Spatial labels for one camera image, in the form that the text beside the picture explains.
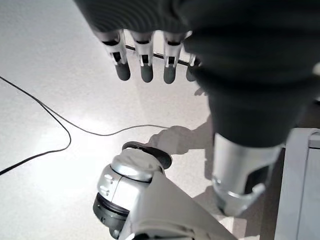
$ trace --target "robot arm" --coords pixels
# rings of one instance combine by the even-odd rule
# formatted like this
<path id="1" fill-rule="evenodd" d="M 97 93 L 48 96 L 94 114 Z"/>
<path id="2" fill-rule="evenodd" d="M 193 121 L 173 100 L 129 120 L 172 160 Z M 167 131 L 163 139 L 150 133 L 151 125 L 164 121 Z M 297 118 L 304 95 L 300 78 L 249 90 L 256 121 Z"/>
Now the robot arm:
<path id="1" fill-rule="evenodd" d="M 166 178 L 171 157 L 128 142 L 102 171 L 93 211 L 119 240 L 235 240 L 212 215 Z"/>
<path id="2" fill-rule="evenodd" d="M 319 96 L 316 1 L 75 0 L 120 79 L 130 77 L 123 29 L 131 31 L 145 82 L 153 77 L 153 31 L 165 32 L 164 81 L 172 83 L 183 41 L 187 77 L 208 93 L 215 130 L 213 188 L 239 215 L 265 190 L 280 144 Z"/>

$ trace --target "white floor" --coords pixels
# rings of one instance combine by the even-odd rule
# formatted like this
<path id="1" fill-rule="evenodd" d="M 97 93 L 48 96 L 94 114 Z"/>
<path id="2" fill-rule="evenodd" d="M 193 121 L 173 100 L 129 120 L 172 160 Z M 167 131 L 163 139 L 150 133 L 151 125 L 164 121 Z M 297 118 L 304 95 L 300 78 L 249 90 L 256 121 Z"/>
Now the white floor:
<path id="1" fill-rule="evenodd" d="M 211 198 L 211 124 L 207 97 L 177 67 L 163 81 L 163 60 L 153 59 L 154 79 L 144 83 L 133 51 L 131 78 L 118 79 L 101 43 L 72 1 L 1 3 L 0 75 L 76 125 L 62 121 L 71 146 L 0 176 L 1 240 L 111 239 L 92 211 L 96 183 L 105 165 L 128 141 L 150 142 L 173 154 L 167 176 L 230 231 L 232 218 L 219 216 Z M 34 154 L 63 148 L 68 135 L 36 102 L 0 81 L 0 171 Z M 246 220 L 238 237 L 245 236 Z"/>

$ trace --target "gray panel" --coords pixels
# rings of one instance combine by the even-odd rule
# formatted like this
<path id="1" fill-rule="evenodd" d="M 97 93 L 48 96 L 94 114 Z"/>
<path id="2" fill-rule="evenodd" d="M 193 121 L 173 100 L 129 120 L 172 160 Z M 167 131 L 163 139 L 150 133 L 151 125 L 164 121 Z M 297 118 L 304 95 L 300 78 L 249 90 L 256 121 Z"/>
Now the gray panel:
<path id="1" fill-rule="evenodd" d="M 320 216 L 320 149 L 310 149 L 306 164 L 298 239 L 318 240 Z"/>

